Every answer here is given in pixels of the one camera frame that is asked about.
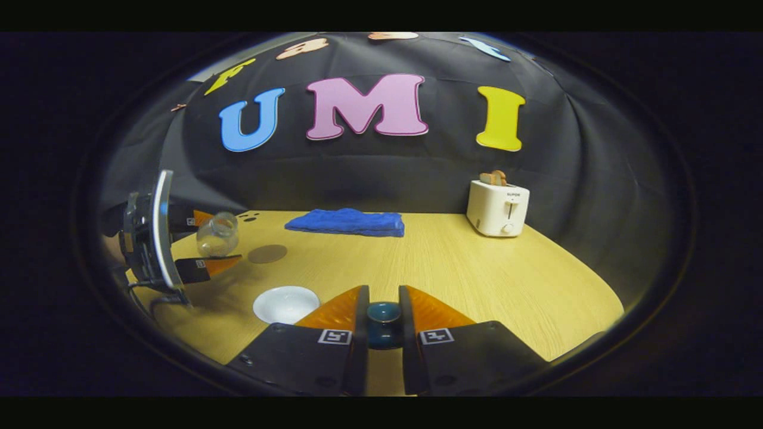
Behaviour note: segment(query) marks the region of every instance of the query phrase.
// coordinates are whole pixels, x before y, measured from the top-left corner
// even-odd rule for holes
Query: brown coaster
[[[270,263],[275,262],[286,256],[286,246],[280,244],[271,244],[269,246],[257,247],[249,252],[249,262],[251,263]]]

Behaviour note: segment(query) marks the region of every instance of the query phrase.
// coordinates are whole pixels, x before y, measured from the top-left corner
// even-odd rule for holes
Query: glass jar
[[[238,246],[238,220],[227,211],[217,213],[196,233],[196,247],[203,257],[223,257]]]

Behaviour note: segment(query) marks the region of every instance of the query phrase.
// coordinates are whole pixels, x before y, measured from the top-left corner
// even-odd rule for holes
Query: white saucer
[[[270,289],[258,296],[252,304],[254,314],[269,324],[295,324],[318,307],[318,295],[300,286]]]

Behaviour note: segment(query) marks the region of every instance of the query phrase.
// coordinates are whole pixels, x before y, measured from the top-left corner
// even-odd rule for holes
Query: folded towel
[[[403,237],[405,232],[400,213],[363,213],[354,208],[313,210],[305,216],[292,219],[284,227],[291,231],[372,237]]]

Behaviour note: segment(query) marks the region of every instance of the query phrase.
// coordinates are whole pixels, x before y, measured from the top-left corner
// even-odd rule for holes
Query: blue letter u
[[[262,146],[275,133],[278,125],[278,97],[285,92],[283,88],[265,91],[254,98],[259,103],[259,128],[244,135],[241,133],[241,111],[246,102],[237,102],[220,111],[222,125],[220,129],[223,146],[233,152],[244,152]]]

